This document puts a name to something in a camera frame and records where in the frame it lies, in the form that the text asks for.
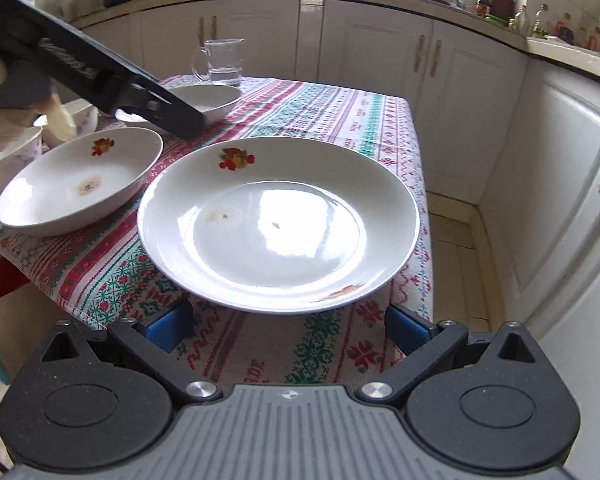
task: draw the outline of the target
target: table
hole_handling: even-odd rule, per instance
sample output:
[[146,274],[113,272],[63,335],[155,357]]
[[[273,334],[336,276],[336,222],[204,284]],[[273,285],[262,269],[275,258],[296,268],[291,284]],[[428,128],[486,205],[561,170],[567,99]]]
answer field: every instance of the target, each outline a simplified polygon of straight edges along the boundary
[[[176,76],[163,84],[174,88],[193,82],[192,76]],[[201,139],[165,136],[162,156],[142,191],[122,208],[60,237],[32,238],[0,224],[0,254],[92,328],[104,328],[121,316],[142,319],[187,294],[151,263],[136,229],[142,192],[168,165],[209,143],[253,136],[307,137],[356,150],[396,173],[418,203],[420,237],[392,282],[353,305],[304,316],[249,314],[192,296],[194,336],[173,354],[224,385],[359,386],[402,357],[384,336],[382,314],[390,301],[432,318],[429,218],[409,105],[397,97],[272,78],[244,78],[241,89],[238,107]],[[102,126],[120,124],[109,120]]]

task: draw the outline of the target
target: food stain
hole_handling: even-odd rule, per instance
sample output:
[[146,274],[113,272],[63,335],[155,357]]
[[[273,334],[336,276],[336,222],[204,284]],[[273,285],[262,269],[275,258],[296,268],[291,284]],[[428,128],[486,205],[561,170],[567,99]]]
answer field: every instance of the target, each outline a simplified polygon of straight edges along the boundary
[[324,300],[332,300],[333,298],[339,298],[340,296],[344,296],[346,294],[349,294],[350,292],[353,292],[354,290],[358,290],[362,285],[363,284],[360,283],[358,285],[347,285],[347,286],[344,286],[340,290],[336,290],[335,292],[332,292],[327,297],[322,298],[321,300],[313,300],[312,303],[319,303],[319,302],[324,301]]
[[78,184],[75,190],[78,192],[78,195],[84,196],[98,189],[101,186],[101,184],[102,179],[99,175],[90,176],[89,178],[85,178],[80,184]]
[[215,207],[205,215],[207,223],[229,221],[240,216],[240,212],[231,207]]

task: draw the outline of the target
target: knife block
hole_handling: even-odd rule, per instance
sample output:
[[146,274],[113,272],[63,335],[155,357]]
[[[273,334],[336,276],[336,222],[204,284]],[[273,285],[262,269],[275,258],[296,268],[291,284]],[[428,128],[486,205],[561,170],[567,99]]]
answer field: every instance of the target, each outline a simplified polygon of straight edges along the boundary
[[489,0],[491,14],[509,21],[513,18],[514,3],[513,0]]

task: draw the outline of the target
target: bottle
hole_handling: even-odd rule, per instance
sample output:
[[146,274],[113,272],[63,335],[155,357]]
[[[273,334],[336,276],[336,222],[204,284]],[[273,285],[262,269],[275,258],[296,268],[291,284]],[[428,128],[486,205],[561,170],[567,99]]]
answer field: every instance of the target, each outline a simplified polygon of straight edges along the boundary
[[529,15],[526,13],[526,5],[520,8],[514,19],[516,20],[516,30],[523,36],[528,36]]
[[593,32],[587,40],[587,48],[595,52],[600,51],[600,27],[596,27],[593,29]]
[[549,6],[547,4],[542,4],[540,6],[540,10],[536,12],[536,25],[534,26],[534,37],[535,38],[544,38],[548,32],[548,19],[549,19]]
[[478,3],[475,4],[475,12],[478,16],[486,18],[489,12],[489,0],[478,0]]
[[571,15],[568,12],[564,13],[564,20],[558,20],[555,24],[556,36],[570,45],[575,43],[573,37],[573,29],[571,28]]
[[558,20],[557,22],[555,22],[555,28],[554,28],[554,36],[557,36],[558,38],[560,37],[560,30],[562,28],[562,26],[564,25],[563,20]]
[[588,39],[589,39],[589,37],[587,35],[587,29],[584,28],[583,26],[580,26],[580,28],[576,32],[576,38],[575,38],[576,46],[585,48],[587,46]]

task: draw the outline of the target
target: kitchen counter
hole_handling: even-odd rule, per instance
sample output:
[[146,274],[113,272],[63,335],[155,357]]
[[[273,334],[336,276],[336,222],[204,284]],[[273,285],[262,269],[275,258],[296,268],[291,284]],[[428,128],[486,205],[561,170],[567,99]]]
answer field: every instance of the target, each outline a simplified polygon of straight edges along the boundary
[[[85,28],[96,23],[112,20],[119,16],[139,12],[142,10],[155,9],[157,7],[171,6],[186,2],[195,2],[201,0],[134,0],[110,9],[94,12],[89,16],[84,16],[75,20],[73,25],[77,28]],[[563,66],[573,67],[581,72],[591,74],[600,78],[600,54],[592,53],[588,50],[550,43],[545,40],[535,38],[523,38],[519,34],[493,25],[478,16],[455,9],[450,6],[432,2],[430,0],[350,0],[362,2],[377,6],[391,7],[398,10],[405,10],[423,16],[448,22],[467,30],[471,30],[493,40],[509,45],[517,50],[532,54],[537,57],[545,58],[562,64]]]

